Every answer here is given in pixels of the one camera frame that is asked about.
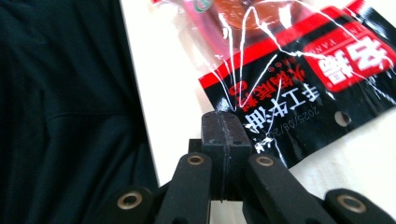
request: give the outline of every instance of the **hang hole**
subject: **hang hole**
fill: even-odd
[[[352,119],[350,118],[350,116],[342,111],[335,112],[334,119],[338,125],[340,125],[341,127],[344,127],[344,128],[347,127],[352,122]]]

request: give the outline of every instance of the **black cloth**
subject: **black cloth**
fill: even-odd
[[[0,222],[90,223],[158,187],[117,0],[0,0]]]

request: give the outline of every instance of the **clear plastic wrapper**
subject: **clear plastic wrapper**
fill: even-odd
[[[396,104],[396,29],[365,1],[162,0],[217,111],[291,167]]]

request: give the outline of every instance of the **transparent plastic packaging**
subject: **transparent plastic packaging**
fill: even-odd
[[[365,1],[162,0],[217,111],[291,167],[396,104],[396,29]]]

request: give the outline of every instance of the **black garment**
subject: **black garment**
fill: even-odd
[[[90,223],[157,188],[117,0],[0,0],[0,222]]]

